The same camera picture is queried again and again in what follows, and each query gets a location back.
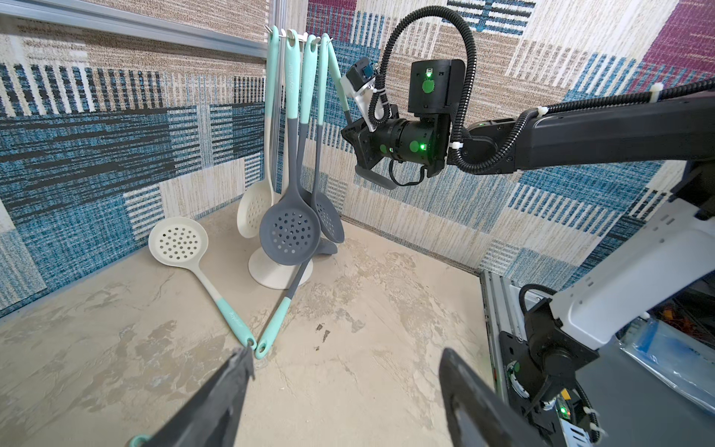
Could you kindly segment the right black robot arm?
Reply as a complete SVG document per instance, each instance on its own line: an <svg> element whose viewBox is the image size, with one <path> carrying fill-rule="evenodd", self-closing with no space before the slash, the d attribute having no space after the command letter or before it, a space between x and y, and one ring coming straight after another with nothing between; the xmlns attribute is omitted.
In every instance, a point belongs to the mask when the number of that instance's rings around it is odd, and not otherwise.
<svg viewBox="0 0 715 447"><path fill-rule="evenodd" d="M571 409L562 392L579 391L576 374L645 311L714 270L714 82L540 106L515 119L466 127L475 63L417 61L411 68L409 117L385 99L384 77L367 60L338 79L361 118L343 129L357 174L393 189L381 162L413 163L422 178L453 165L473 175L544 172L605 164L684 160L683 180L650 223L568 288L528 283L521 295L526 335L499 336L508 383L505 403L478 391L476 377L452 351L441 361L448 427L455 444L480 434L511 445L559 445L569 426L589 443L600 437L595 413Z"/></svg>

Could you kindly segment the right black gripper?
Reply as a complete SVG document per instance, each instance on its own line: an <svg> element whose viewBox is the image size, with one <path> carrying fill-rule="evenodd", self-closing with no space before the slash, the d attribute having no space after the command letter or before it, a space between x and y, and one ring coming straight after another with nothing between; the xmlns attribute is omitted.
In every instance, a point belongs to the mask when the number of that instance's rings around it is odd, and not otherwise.
<svg viewBox="0 0 715 447"><path fill-rule="evenodd" d="M370 131L367 121L361 117L341 130L342 138L347 141L356 154L357 165L371 171L383 158L392 159L389 144L378 135L394 124L394 119L379 125L376 131Z"/></svg>

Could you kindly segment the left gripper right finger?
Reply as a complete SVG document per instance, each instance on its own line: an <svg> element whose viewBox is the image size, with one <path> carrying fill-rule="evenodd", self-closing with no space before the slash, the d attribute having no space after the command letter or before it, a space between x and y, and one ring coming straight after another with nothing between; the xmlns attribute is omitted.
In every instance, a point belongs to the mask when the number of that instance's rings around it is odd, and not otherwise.
<svg viewBox="0 0 715 447"><path fill-rule="evenodd" d="M509 408L452 349L439 363L439 383L454 446L543 446L532 428Z"/></svg>

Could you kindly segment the white skimmer front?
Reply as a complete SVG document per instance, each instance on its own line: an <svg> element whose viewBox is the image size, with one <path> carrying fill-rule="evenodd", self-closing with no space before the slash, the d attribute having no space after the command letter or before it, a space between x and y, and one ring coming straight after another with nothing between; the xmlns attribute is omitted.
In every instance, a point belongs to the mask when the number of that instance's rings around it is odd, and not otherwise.
<svg viewBox="0 0 715 447"><path fill-rule="evenodd" d="M130 439L128 442L128 447L144 447L151 437L147 435L137 435Z"/></svg>

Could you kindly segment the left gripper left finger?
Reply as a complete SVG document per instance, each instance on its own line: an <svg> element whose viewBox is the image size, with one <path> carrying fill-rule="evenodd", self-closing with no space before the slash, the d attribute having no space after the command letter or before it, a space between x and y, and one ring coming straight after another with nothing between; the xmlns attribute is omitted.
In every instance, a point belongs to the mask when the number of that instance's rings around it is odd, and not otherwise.
<svg viewBox="0 0 715 447"><path fill-rule="evenodd" d="M254 377L253 351L239 348L143 446L232 446Z"/></svg>

